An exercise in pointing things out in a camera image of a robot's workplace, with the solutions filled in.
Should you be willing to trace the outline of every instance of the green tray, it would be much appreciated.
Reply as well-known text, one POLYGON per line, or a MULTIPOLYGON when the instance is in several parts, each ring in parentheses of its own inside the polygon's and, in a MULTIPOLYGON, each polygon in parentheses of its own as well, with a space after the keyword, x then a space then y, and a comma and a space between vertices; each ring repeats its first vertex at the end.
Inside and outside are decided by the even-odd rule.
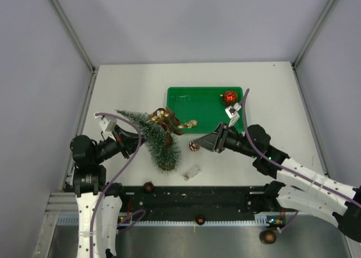
MULTIPOLYGON (((238 101, 242 99, 241 87, 170 87, 167 106, 182 123, 190 120, 198 122, 194 128, 183 129, 185 133, 209 133, 219 123, 230 122, 221 97, 228 90, 233 90, 238 95, 238 101)), ((244 131, 242 119, 237 121, 235 128, 244 131)))

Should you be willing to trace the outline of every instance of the metal floor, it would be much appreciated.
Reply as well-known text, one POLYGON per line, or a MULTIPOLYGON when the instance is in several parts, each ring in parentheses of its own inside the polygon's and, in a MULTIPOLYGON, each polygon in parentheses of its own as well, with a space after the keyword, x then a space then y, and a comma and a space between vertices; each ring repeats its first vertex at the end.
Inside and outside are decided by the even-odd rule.
MULTIPOLYGON (((350 258, 344 236, 331 224, 299 216, 273 245, 260 227, 134 227, 117 236, 119 258, 350 258)), ((77 227, 57 226, 48 258, 76 258, 77 227)))

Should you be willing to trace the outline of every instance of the metal frame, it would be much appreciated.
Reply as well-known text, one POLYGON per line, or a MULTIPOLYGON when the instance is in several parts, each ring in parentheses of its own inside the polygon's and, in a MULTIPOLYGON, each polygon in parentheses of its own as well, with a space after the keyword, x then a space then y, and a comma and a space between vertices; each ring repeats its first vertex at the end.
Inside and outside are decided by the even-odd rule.
MULTIPOLYGON (((121 213, 119 216, 126 216, 126 213, 121 213)), ((207 221, 204 227, 267 227, 270 226, 268 223, 268 216, 274 215, 255 215, 254 220, 238 220, 238 221, 207 221)), ((77 226, 79 224, 79 214, 77 215, 60 215, 56 223, 57 226, 77 226)), ((159 226, 172 226, 172 227, 194 227, 194 221, 140 221, 137 223, 139 227, 159 227, 159 226)))
POLYGON ((90 61, 87 53, 83 45, 81 44, 77 34, 75 33, 73 26, 71 25, 70 21, 68 20, 65 12, 63 11, 60 3, 58 0, 49 0, 50 4, 52 5, 53 9, 55 10, 56 15, 59 17, 61 24, 64 27, 65 32, 69 36, 69 39, 73 43, 75 49, 79 53, 80 57, 84 61, 85 65, 88 67, 90 72, 95 71, 95 67, 90 61))
POLYGON ((320 17, 318 18, 315 26, 313 27, 311 33, 307 37, 307 40, 303 44, 300 53, 298 54, 295 61, 293 62, 293 65, 295 68, 297 68, 299 66, 299 64, 302 62, 303 57, 306 55, 307 51, 314 43, 317 35, 321 31, 326 19, 331 14, 331 11, 333 10, 333 8, 335 7, 335 5, 337 4, 338 1, 339 0, 328 0, 325 8, 323 9, 320 17))
MULTIPOLYGON (((78 214, 74 190, 68 188, 66 191, 50 194, 46 215, 78 214)), ((144 192, 144 186, 123 186, 121 191, 118 188, 115 191, 123 202, 120 213, 146 210, 148 213, 142 221, 158 223, 193 221, 200 212, 208 221, 252 221, 254 215, 260 212, 278 213, 281 210, 276 204, 270 207, 269 204, 259 203, 263 199, 264 186, 156 186, 151 194, 144 192)))
MULTIPOLYGON (((327 165, 327 156, 325 156, 325 154, 324 154, 324 149, 323 149, 324 146, 322 144, 322 140, 320 139, 319 131, 315 125, 314 115, 312 114, 311 105, 310 105, 309 101, 307 100, 307 96, 305 95, 305 90, 304 90, 304 87, 302 84, 302 78, 300 78, 299 73, 298 73, 298 66, 302 62, 302 59, 305 57, 309 48, 314 43, 317 35, 321 31, 326 19, 331 14, 332 10, 334 9, 334 6, 337 4, 338 1, 339 0, 328 0, 327 5, 325 6, 324 10, 322 11, 321 15, 318 18, 318 21, 316 22, 315 26, 313 27, 307 40, 303 44, 299 55, 296 57, 295 61, 292 63, 296 82, 297 82, 297 85, 298 85, 298 88, 300 91, 301 99, 303 101, 303 105, 305 107, 307 118, 309 120, 312 135, 313 135, 315 143, 316 143, 316 148, 317 148, 318 154, 320 156, 320 160, 322 162, 324 171, 328 175, 331 175, 331 174, 329 174, 328 168, 327 168, 327 166, 328 166, 327 165)), ((85 124, 85 118, 86 118, 86 114, 87 114, 87 111, 89 108, 91 95, 92 95, 93 88, 95 85, 95 80, 96 80, 96 68, 92 64, 85 49, 83 48, 83 45, 81 44, 80 40, 78 39, 70 21, 68 20, 65 12, 62 9, 59 1, 58 0, 49 0, 49 2, 52 5, 53 9, 55 10, 57 16, 59 17, 60 22, 63 24, 63 27, 64 27, 66 33, 68 34, 69 39, 72 41, 75 49, 77 50, 77 52, 81 56, 82 60, 84 61, 84 63, 86 64, 86 66, 88 67, 88 69, 91 72, 91 79, 90 79, 90 82, 88 85, 86 95, 84 97, 82 112, 80 114, 79 121, 78 121, 78 127, 75 131, 75 135, 77 135, 82 132, 83 126, 85 124)), ((70 154, 68 155, 68 157, 69 157, 69 161, 68 161, 66 173, 61 182, 62 186, 64 185, 65 180, 67 179, 68 175, 71 174, 71 171, 73 168, 73 161, 71 159, 70 154)), ((74 212, 75 204, 73 204, 72 201, 73 201, 73 197, 71 198, 68 194, 65 194, 65 193, 52 193, 50 195, 50 200, 49 200, 47 209, 50 209, 52 206, 54 206, 54 208, 53 208, 54 210, 52 210, 51 212, 47 211, 45 213, 42 227, 41 227, 41 232, 38 237, 38 243, 35 247, 34 254, 32 256, 33 258, 47 258, 49 249, 50 249, 52 236, 54 234, 54 229, 55 229, 56 223, 58 221, 58 216, 60 214, 60 211, 62 211, 68 207, 69 212, 67 214, 71 214, 71 212, 74 212)), ((347 241, 347 245, 349 246, 352 257, 353 258, 361 258, 361 245, 350 239, 346 239, 346 241, 347 241)))

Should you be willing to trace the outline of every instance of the gold ornament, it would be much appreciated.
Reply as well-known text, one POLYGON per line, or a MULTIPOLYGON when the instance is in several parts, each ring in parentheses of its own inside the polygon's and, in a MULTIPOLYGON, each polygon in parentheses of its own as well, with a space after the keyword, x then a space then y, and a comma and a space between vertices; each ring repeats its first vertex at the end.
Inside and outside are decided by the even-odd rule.
POLYGON ((187 123, 181 124, 178 128, 193 128, 198 124, 196 120, 190 120, 187 123))
POLYGON ((164 118, 167 118, 167 117, 169 117, 169 114, 166 113, 164 110, 160 110, 159 115, 150 114, 149 115, 150 120, 148 120, 147 123, 152 122, 152 123, 158 124, 158 123, 162 122, 164 120, 164 118))

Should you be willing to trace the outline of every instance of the wire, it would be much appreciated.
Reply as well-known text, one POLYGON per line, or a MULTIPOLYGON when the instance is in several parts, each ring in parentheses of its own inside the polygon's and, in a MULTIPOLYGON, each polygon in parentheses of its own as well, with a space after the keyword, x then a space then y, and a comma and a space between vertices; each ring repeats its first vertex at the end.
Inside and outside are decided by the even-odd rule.
MULTIPOLYGON (((104 190, 102 191, 102 193, 100 193, 99 195, 99 199, 98 201, 96 202, 95 204, 95 207, 94 207, 94 213, 93 215, 91 216, 91 220, 90 220, 90 229, 89 229, 89 233, 91 234, 93 232, 93 228, 94 228, 94 221, 95 221, 95 215, 96 215, 96 211, 98 210, 99 208, 99 204, 100 202, 102 201, 102 199, 104 198, 105 196, 105 192, 107 192, 107 190, 110 188, 110 186, 115 182, 115 180, 119 177, 119 175, 129 166, 129 164, 132 162, 132 160, 135 158, 135 156, 137 155, 138 151, 139 151, 139 148, 140 146, 142 145, 142 134, 140 133, 140 130, 139 128, 131 123, 130 121, 122 118, 122 117, 119 117, 117 115, 114 115, 114 114, 111 114, 111 113, 96 113, 95 116, 108 116, 108 117, 112 117, 112 118, 116 118, 118 120, 121 120, 123 122, 125 122, 126 124, 129 124, 130 126, 132 126, 136 131, 137 131, 137 134, 138 134, 138 144, 137 144, 137 147, 134 151, 134 153, 132 154, 132 156, 130 157, 130 159, 127 161, 127 163, 125 163, 124 167, 113 177, 113 179, 111 179, 109 181, 109 183, 107 184, 107 186, 104 188, 104 190)), ((94 258, 94 255, 93 255, 93 236, 90 236, 90 245, 89 245, 89 250, 90 250, 90 258, 94 258)))
POLYGON ((263 159, 267 160, 268 162, 270 162, 271 164, 273 164, 274 166, 278 167, 278 168, 281 168, 281 169, 284 169, 296 176, 299 176, 301 177, 302 179, 306 180, 307 182, 310 182, 310 183, 313 183, 314 185, 317 185, 319 186, 321 189, 325 189, 327 191, 329 191, 330 193, 333 193, 339 197, 341 197, 342 199, 345 199, 347 201, 349 201, 350 203, 353 203, 355 204, 357 207, 359 207, 361 209, 361 204, 359 204, 358 202, 352 200, 352 198, 349 198, 347 197, 345 194, 343 193, 340 193, 336 190, 333 190, 327 186, 324 186, 324 185, 321 185, 320 183, 318 182, 315 182, 313 179, 310 179, 308 178, 307 176, 304 176, 303 174, 299 173, 299 172, 296 172, 295 170, 293 169, 290 169, 290 168, 287 168, 285 166, 282 166, 281 164, 269 159, 265 154, 263 154, 256 146, 255 144, 253 143, 250 135, 249 135, 249 132, 248 132, 248 129, 247 129, 247 121, 246 121, 246 109, 245 109, 245 106, 246 106, 246 100, 247 100, 247 95, 249 93, 249 89, 246 90, 244 96, 243 96, 243 99, 240 101, 240 105, 242 107, 242 120, 243 120, 243 125, 244 125, 244 130, 245 130, 245 135, 247 137, 247 140, 249 142, 249 144, 251 145, 251 147, 253 148, 253 150, 263 159))
POLYGON ((104 133, 103 131, 100 132, 100 134, 102 135, 103 141, 105 141, 103 133, 104 133))
POLYGON ((291 223, 297 218, 299 211, 296 211, 295 214, 291 217, 291 219, 287 222, 287 224, 279 230, 279 232, 283 232, 287 227, 291 225, 291 223))
POLYGON ((281 209, 281 218, 286 218, 286 209, 285 208, 281 209))
POLYGON ((123 231, 129 230, 130 228, 132 228, 135 224, 137 224, 146 215, 146 211, 144 209, 137 210, 137 211, 133 212, 132 214, 126 216, 121 222, 118 223, 117 227, 121 226, 126 220, 132 218, 134 215, 136 215, 138 213, 143 213, 143 214, 140 217, 138 217, 137 220, 134 221, 132 224, 130 224, 128 227, 119 230, 119 233, 122 233, 123 231))
POLYGON ((127 216, 129 216, 129 213, 130 213, 130 206, 131 206, 131 201, 128 202, 128 210, 126 211, 127 216))
POLYGON ((95 155, 98 155, 98 143, 97 143, 95 140, 93 140, 93 139, 91 139, 90 141, 91 141, 91 142, 93 143, 93 145, 94 145, 95 155))

